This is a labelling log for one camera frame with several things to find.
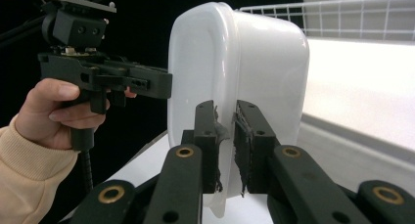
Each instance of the white plastic bin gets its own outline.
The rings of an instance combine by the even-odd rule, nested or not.
[[[295,145],[300,128],[308,69],[308,44],[293,23],[206,3],[175,21],[169,43],[168,71],[173,74],[168,100],[170,147],[180,145],[183,130],[194,129],[196,105],[213,100],[218,122],[231,135],[220,145],[222,193],[204,196],[216,216],[227,197],[242,190],[232,172],[233,113],[237,100],[257,105],[282,144]]]

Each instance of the wire shelf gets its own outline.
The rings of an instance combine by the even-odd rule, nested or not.
[[[308,37],[415,41],[415,0],[334,0],[239,11],[293,22]]]

